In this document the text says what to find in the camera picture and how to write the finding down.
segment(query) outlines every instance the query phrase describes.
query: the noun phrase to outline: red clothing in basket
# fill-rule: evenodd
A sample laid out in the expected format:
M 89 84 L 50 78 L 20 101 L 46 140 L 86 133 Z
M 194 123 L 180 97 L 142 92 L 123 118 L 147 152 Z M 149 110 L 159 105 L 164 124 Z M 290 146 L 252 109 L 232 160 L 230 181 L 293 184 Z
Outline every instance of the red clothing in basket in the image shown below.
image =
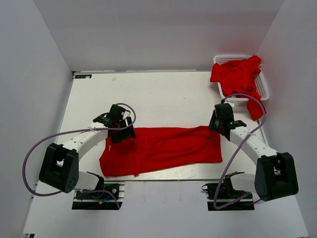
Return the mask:
M 261 72 L 259 64 L 261 59 L 252 56 L 243 60 L 232 60 L 222 65 L 215 63 L 210 82 L 219 82 L 224 96 L 234 93 L 244 93 L 261 101 L 261 96 L 257 93 L 254 78 Z M 247 108 L 253 120 L 258 120 L 263 115 L 261 107 L 253 99 L 249 99 Z

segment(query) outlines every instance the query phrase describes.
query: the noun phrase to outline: plastic basket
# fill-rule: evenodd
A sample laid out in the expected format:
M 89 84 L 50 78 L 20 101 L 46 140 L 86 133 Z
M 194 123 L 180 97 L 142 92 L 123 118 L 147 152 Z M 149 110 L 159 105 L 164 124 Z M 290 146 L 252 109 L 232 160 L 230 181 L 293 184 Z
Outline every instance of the plastic basket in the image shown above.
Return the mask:
M 251 57 L 251 56 L 248 56 L 248 55 L 218 55 L 218 56 L 213 57 L 213 63 L 218 63 L 219 65 L 221 65 L 221 64 L 226 63 L 226 62 L 231 61 L 231 60 L 245 60 L 245 59 L 248 59 L 249 57 Z M 257 92 L 261 96 L 261 101 L 265 101 L 265 100 L 269 99 L 269 92 L 268 92 L 267 84 L 266 84 L 266 81 L 264 79 L 263 73 L 261 72 L 257 77 L 255 77 L 254 80 L 256 83 Z M 220 83 L 218 83 L 218 88 L 219 88 L 221 98 L 225 98 L 225 96 L 223 95 Z M 228 99 L 228 101 L 233 102 L 237 106 L 245 105 L 248 100 L 249 100 L 248 98 L 235 98 L 235 97 Z

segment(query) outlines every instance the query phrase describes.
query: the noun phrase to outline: white wall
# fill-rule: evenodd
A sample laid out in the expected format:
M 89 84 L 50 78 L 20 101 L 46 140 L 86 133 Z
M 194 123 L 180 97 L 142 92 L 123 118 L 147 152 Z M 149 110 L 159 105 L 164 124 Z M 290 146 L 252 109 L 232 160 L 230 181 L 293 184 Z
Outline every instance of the white wall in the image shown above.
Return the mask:
M 286 0 L 258 55 L 270 89 L 269 143 L 296 162 L 296 196 L 310 237 L 317 237 L 317 1 Z
M 254 54 L 283 0 L 34 0 L 72 71 L 210 69 Z
M 0 7 L 0 237 L 20 237 L 31 200 L 22 182 L 28 149 L 56 132 L 71 72 L 31 0 L 3 0 Z M 44 146 L 31 158 L 34 186 Z

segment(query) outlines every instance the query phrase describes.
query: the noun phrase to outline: white table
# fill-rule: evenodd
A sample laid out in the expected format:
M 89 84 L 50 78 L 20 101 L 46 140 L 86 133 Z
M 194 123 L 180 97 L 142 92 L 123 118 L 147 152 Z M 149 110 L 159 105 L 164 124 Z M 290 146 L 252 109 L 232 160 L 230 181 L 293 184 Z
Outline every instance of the white table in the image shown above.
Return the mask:
M 135 127 L 196 127 L 208 125 L 220 102 L 210 72 L 125 72 L 93 74 L 74 79 L 61 131 L 87 127 L 114 103 L 128 103 L 137 113 Z M 249 128 L 257 123 L 236 113 Z M 62 143 L 70 139 L 58 139 Z M 80 170 L 102 175 L 99 158 L 105 142 L 89 151 Z M 223 163 L 195 164 L 140 174 L 106 178 L 125 182 L 119 211 L 72 211 L 70 194 L 35 197 L 24 233 L 37 237 L 287 237 L 307 236 L 295 197 L 256 206 L 255 211 L 208 212 L 205 180 L 219 179 L 236 146 L 221 139 Z M 239 152 L 229 173 L 255 172 L 255 165 Z M 37 191 L 51 187 L 39 183 Z

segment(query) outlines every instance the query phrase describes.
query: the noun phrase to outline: red fabric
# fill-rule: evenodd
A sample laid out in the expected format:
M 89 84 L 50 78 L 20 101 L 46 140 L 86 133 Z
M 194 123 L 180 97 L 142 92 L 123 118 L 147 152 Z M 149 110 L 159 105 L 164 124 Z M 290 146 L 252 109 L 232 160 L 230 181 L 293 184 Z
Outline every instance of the red fabric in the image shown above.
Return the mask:
M 137 138 L 112 144 L 100 158 L 104 176 L 140 173 L 193 163 L 222 162 L 220 135 L 207 126 L 196 128 L 135 128 Z
M 212 68 L 210 82 L 220 82 L 224 96 L 244 93 L 261 101 L 254 81 L 261 72 L 260 63 L 261 59 L 258 56 L 232 60 L 222 65 L 216 63 Z M 247 108 L 253 120 L 258 120 L 263 115 L 261 107 L 253 99 L 249 99 Z

